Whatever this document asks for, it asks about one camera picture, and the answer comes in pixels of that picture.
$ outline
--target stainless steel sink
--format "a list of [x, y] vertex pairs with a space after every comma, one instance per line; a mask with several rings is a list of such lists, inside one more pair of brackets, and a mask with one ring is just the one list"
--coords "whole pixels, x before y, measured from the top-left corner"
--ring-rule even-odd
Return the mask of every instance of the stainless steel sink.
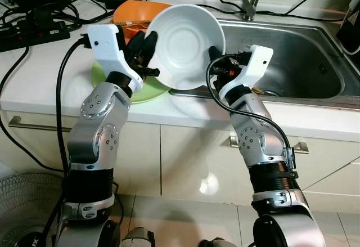
[[[273, 48], [265, 76], [255, 85], [263, 101], [360, 109], [359, 72], [318, 27], [220, 20], [226, 52], [252, 44]], [[210, 97], [208, 89], [170, 93]]]

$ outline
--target tiled floor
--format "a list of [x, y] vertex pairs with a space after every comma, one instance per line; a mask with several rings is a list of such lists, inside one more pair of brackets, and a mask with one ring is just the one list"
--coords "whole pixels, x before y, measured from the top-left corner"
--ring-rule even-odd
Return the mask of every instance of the tiled floor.
[[[121, 238], [135, 227], [154, 232], [157, 247], [197, 247], [202, 239], [221, 237], [238, 247], [253, 242], [256, 212], [249, 206], [160, 197], [121, 195]], [[115, 207], [114, 215], [120, 215]], [[313, 212], [327, 247], [360, 247], [360, 215]]]

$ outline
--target white countertop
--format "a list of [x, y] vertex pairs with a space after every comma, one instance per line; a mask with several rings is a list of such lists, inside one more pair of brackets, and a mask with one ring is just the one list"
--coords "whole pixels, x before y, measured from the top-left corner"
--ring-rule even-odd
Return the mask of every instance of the white countertop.
[[[174, 3], [203, 3], [199, 0], [154, 0]], [[88, 14], [97, 15], [97, 8], [81, 5]], [[213, 12], [218, 18], [237, 19], [235, 15]], [[260, 16], [257, 21], [321, 26], [327, 32], [336, 32], [333, 23], [319, 23], [301, 19]], [[70, 46], [84, 33], [86, 27], [72, 32], [71, 38], [63, 41], [40, 44], [30, 52], [13, 73], [3, 91], [0, 105], [3, 110], [41, 114], [55, 114], [55, 88], [60, 63]], [[0, 53], [0, 77], [23, 53], [24, 48]], [[91, 50], [78, 48], [71, 56], [62, 81], [62, 113], [78, 116], [82, 101], [93, 89], [91, 85]], [[277, 104], [265, 102], [272, 119], [291, 136], [317, 137], [334, 140], [360, 141], [360, 111], [326, 107]], [[129, 121], [208, 127], [231, 130], [226, 111], [213, 100], [179, 97], [170, 94], [132, 105]]]

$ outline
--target orange bowl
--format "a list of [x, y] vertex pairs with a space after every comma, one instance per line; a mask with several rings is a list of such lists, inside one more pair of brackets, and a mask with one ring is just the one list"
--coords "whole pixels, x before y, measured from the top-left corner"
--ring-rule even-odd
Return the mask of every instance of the orange bowl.
[[[110, 22], [119, 23], [152, 20], [159, 12], [170, 6], [169, 4], [159, 2], [128, 0], [115, 10]], [[125, 42], [128, 43], [140, 30], [146, 32], [146, 28], [139, 24], [125, 27]]]

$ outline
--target faucet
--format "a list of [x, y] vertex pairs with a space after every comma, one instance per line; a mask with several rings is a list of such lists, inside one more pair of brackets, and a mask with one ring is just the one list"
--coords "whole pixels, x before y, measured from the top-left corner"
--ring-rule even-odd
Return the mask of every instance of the faucet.
[[259, 0], [242, 0], [242, 6], [245, 10], [244, 20], [253, 20], [257, 11]]

